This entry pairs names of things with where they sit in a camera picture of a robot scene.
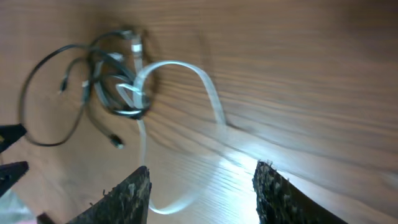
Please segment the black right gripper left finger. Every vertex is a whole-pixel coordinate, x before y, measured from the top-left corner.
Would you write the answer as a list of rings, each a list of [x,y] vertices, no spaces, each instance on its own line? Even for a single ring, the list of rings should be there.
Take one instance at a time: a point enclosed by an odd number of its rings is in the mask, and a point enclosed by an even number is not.
[[[140,166],[72,224],[146,224],[152,183],[149,169]]]

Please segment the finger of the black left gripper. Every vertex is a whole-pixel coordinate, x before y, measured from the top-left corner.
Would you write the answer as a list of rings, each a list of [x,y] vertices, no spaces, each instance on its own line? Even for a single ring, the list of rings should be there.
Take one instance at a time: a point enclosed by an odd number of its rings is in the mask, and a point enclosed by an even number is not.
[[[27,161],[1,165],[0,197],[2,197],[29,170]]]
[[[4,152],[17,142],[26,132],[26,128],[21,124],[1,126],[1,152]]]

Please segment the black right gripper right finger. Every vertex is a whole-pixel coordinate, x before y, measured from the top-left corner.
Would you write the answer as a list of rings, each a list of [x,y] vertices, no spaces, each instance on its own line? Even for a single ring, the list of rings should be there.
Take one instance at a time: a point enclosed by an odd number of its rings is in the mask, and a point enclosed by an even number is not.
[[[260,224],[346,224],[281,176],[270,162],[257,162],[252,182]]]

